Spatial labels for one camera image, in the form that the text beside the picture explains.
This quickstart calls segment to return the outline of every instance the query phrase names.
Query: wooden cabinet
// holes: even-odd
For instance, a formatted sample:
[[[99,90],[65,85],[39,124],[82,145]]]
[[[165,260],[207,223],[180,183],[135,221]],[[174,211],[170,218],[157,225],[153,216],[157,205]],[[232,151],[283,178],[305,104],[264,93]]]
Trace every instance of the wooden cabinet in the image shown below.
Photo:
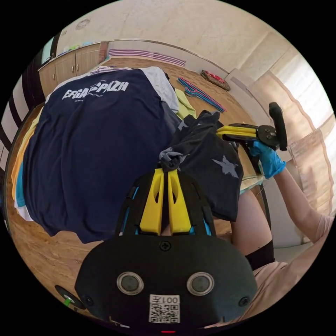
[[[103,62],[108,42],[90,44],[52,59],[39,69],[41,86],[47,97],[55,87],[75,76],[83,75]]]
[[[76,51],[76,75],[83,75],[99,64],[99,53],[98,44],[78,49]]]
[[[76,76],[76,50],[54,60],[58,83]]]
[[[58,85],[54,62],[50,62],[43,67],[40,71],[40,80],[44,96],[47,97]]]

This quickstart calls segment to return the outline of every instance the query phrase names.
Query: blue glove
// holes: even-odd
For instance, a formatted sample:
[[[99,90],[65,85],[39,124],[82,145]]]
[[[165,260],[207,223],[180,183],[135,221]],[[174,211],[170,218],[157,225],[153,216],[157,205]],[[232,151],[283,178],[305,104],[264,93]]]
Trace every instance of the blue glove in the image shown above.
[[[281,173],[286,167],[286,162],[282,161],[273,149],[260,141],[255,141],[253,143],[250,152],[252,156],[260,155],[262,170],[267,179]]]

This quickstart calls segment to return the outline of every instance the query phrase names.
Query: navy t-shirt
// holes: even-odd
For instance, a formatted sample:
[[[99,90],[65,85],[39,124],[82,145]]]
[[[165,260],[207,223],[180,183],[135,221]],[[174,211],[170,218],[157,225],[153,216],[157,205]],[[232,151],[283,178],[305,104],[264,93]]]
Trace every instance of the navy t-shirt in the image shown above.
[[[66,83],[49,97],[23,159],[31,218],[53,236],[107,240],[134,181],[153,170],[173,132],[140,70]]]

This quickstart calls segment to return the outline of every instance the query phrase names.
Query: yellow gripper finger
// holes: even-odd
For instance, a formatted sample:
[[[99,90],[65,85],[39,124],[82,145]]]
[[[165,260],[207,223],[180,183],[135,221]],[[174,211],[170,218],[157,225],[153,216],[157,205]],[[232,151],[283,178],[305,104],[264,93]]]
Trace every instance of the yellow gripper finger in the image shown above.
[[[155,169],[145,209],[140,222],[142,232],[161,233],[164,175],[162,169]]]
[[[223,126],[217,130],[216,133],[220,138],[222,135],[236,135],[241,137],[256,138],[256,129],[250,127],[240,127],[240,126]]]
[[[171,234],[188,233],[191,223],[177,170],[168,172],[168,206]]]

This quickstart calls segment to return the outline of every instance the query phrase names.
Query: cabinet door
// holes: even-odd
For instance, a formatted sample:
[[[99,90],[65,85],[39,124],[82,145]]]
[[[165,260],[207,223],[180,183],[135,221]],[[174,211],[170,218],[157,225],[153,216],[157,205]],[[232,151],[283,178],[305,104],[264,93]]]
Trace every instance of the cabinet door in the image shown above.
[[[45,65],[39,71],[39,74],[44,97],[47,98],[58,85],[55,62],[51,61],[49,64]]]
[[[88,45],[76,50],[76,75],[89,72],[99,63],[100,43]]]
[[[55,59],[56,77],[59,84],[76,76],[76,51]]]

